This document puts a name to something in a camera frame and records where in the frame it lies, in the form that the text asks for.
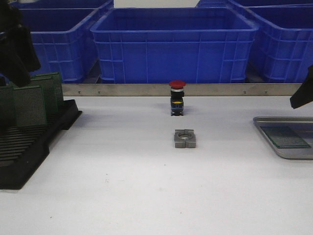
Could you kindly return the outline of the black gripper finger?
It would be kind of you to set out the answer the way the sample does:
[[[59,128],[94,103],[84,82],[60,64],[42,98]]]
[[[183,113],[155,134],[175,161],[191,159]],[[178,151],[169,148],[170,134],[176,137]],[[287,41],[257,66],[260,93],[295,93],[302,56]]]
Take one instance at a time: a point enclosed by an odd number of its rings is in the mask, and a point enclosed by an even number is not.
[[[308,67],[305,81],[291,96],[290,104],[293,109],[299,108],[313,101],[313,66]]]

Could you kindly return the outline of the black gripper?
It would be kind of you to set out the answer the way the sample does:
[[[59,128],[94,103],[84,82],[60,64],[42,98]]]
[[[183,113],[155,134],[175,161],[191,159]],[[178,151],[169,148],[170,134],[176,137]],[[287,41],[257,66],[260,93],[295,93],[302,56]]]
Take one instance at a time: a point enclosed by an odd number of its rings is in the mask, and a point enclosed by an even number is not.
[[[17,38],[17,52],[5,40]],[[41,68],[28,27],[22,26],[20,10],[7,0],[0,1],[0,72],[18,87],[30,84],[30,75]]]

